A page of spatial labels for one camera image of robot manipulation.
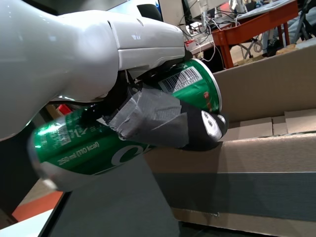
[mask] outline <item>white plastic casing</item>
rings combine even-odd
[[[182,32],[105,11],[56,17],[21,0],[0,1],[0,139],[21,131],[54,97],[105,96],[119,70],[134,76],[184,56]]]

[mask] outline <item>cardboard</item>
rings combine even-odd
[[[273,130],[271,118],[261,118],[231,123],[227,133],[221,141],[224,142],[272,135]]]
[[[273,135],[287,134],[287,125],[285,116],[278,116],[272,118]]]
[[[223,142],[144,155],[178,220],[315,235],[316,117],[301,111],[316,108],[315,55],[311,46],[214,74],[232,123]]]
[[[316,131],[316,109],[285,112],[289,133]]]

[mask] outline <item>orange floor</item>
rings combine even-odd
[[[12,215],[18,221],[24,221],[45,211],[51,210],[57,204],[63,192],[55,191],[29,203],[18,206]]]

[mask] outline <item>can rim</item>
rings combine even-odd
[[[219,104],[219,112],[221,112],[222,110],[222,95],[221,95],[221,91],[219,90],[217,81],[215,80],[215,77],[213,76],[212,72],[210,71],[210,69],[204,64],[202,63],[200,60],[198,60],[197,58],[192,58],[192,60],[198,62],[201,66],[203,66],[203,68],[207,71],[207,73],[210,75],[214,86],[216,88],[217,91],[217,96],[218,96],[218,104]]]

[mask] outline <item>desk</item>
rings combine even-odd
[[[279,36],[281,33],[281,24],[284,26],[286,45],[289,45],[288,25],[287,21],[298,16],[297,1],[292,1],[278,9],[269,11],[254,18],[246,18],[240,20],[240,26],[212,32],[214,43],[220,46],[223,60],[226,68],[232,68],[233,61],[230,53],[229,45],[236,45],[277,27]]]

